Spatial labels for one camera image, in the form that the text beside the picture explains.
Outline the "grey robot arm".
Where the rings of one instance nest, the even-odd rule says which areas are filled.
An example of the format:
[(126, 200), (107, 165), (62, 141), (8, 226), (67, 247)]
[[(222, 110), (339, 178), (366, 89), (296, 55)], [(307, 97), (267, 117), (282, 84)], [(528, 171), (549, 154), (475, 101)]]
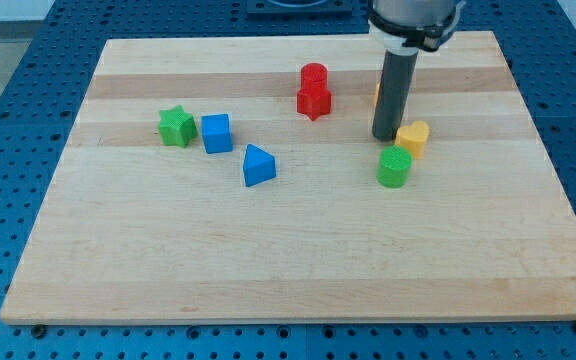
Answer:
[(385, 49), (372, 134), (391, 141), (401, 126), (418, 53), (435, 52), (454, 34), (463, 1), (373, 0), (369, 34)]

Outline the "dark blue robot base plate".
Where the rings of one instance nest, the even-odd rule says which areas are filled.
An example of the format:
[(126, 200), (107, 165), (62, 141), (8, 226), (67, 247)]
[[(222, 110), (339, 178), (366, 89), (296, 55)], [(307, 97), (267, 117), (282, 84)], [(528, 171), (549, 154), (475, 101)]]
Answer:
[(249, 17), (351, 15), (351, 0), (245, 0)]

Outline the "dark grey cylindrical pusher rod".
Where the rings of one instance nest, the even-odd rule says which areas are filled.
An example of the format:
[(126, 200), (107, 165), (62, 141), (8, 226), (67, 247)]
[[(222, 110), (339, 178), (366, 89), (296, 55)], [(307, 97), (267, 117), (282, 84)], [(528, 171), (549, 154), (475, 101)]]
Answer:
[(396, 55), (386, 51), (380, 78), (380, 92), (374, 110), (372, 135), (379, 141), (392, 141), (401, 125), (417, 52), (412, 55)]

